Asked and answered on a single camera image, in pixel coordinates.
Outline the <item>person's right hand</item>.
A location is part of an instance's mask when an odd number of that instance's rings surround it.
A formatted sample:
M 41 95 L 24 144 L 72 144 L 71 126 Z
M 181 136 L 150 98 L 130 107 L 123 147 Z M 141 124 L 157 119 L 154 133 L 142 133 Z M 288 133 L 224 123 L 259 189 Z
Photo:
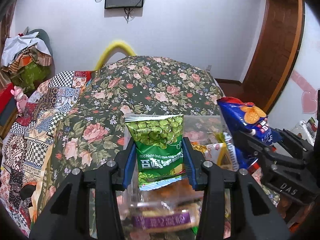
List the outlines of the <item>person's right hand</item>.
M 277 210 L 289 228 L 295 224 L 302 223 L 315 205 L 312 202 L 308 205 L 300 205 L 284 195 L 280 196 Z

